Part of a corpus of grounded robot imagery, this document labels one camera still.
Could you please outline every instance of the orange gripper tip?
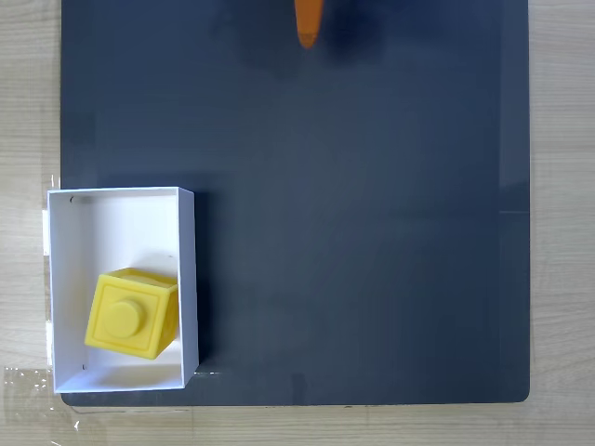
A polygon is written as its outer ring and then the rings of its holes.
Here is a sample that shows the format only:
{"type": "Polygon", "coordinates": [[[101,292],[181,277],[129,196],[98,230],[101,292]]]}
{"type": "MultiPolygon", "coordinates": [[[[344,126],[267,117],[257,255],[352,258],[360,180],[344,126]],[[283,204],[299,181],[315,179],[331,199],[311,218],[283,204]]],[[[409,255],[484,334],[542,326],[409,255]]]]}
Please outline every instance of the orange gripper tip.
{"type": "Polygon", "coordinates": [[[312,48],[323,17],[324,0],[295,0],[296,24],[299,42],[304,48],[312,48]]]}

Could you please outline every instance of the white box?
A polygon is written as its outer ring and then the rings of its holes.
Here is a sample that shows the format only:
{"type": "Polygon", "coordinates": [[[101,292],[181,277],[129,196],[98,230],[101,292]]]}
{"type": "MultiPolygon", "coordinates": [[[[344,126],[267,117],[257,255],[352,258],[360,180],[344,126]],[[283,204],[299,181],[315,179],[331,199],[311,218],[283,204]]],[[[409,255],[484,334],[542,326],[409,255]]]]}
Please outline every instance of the white box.
{"type": "Polygon", "coordinates": [[[198,366],[192,192],[51,190],[47,211],[54,391],[184,388],[198,366]],[[99,275],[126,267],[178,276],[178,334],[155,360],[85,345],[99,275]]]}

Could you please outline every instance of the dark gray mat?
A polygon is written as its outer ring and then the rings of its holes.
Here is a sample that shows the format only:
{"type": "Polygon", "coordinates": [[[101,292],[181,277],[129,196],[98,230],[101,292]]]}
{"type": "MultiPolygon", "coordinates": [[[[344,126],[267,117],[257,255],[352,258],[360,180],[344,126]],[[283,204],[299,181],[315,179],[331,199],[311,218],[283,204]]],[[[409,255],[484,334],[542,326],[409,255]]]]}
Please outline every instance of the dark gray mat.
{"type": "Polygon", "coordinates": [[[202,361],[68,404],[527,396],[525,1],[62,4],[61,185],[195,192],[202,361]]]}

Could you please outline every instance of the wooden table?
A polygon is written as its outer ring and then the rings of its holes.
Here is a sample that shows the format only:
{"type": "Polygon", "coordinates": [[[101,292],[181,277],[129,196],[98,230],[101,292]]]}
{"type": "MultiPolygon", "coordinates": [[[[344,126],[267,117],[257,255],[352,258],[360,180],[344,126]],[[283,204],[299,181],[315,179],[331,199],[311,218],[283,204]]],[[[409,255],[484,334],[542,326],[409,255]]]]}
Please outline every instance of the wooden table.
{"type": "Polygon", "coordinates": [[[69,408],[48,384],[42,209],[46,190],[60,183],[60,2],[0,2],[1,441],[595,444],[595,2],[532,0],[530,26],[533,342],[527,402],[123,413],[69,408]]]}

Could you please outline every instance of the yellow toy brick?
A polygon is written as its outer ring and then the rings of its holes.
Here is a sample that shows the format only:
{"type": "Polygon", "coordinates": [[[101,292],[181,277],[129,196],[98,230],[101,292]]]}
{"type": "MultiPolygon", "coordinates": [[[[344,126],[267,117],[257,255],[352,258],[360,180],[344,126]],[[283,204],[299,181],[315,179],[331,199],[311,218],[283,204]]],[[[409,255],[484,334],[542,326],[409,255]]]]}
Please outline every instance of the yellow toy brick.
{"type": "Polygon", "coordinates": [[[178,329],[176,278],[126,268],[100,274],[85,344],[154,360],[178,329]]]}

